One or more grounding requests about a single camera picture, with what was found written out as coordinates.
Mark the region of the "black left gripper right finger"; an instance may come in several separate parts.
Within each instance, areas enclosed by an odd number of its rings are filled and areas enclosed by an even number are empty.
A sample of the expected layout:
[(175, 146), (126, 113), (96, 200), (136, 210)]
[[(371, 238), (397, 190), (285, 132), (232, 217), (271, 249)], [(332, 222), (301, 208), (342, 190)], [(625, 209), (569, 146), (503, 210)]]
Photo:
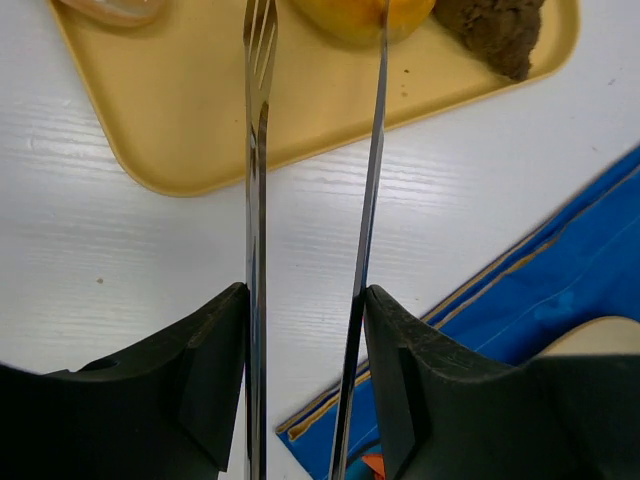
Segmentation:
[(510, 366), (415, 318), (378, 286), (365, 331), (390, 479), (635, 479), (639, 358)]

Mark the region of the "metal serving tongs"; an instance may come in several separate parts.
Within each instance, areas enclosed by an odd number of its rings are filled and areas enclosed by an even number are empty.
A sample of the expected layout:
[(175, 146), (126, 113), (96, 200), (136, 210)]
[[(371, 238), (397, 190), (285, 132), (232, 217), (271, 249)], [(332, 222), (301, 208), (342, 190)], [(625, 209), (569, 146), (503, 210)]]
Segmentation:
[[(383, 2), (381, 11), (375, 18), (379, 29), (380, 65), (354, 286), (328, 472), (331, 479), (345, 478), (347, 469), (351, 413), (384, 145), (389, 13), (389, 2)], [(247, 427), (245, 476), (248, 479), (263, 479), (267, 475), (265, 438), (267, 413), (266, 167), (269, 95), (277, 39), (278, 16), (275, 2), (247, 2), (243, 44), (246, 104), (246, 284), (249, 290), (245, 360)]]

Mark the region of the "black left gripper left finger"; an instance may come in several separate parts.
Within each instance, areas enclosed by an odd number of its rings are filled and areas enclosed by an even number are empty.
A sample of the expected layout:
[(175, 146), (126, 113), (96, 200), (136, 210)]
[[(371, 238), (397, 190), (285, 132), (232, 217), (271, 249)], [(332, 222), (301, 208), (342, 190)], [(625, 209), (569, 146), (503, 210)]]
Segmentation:
[(244, 365), (242, 283), (78, 371), (1, 369), (5, 479), (215, 479)]

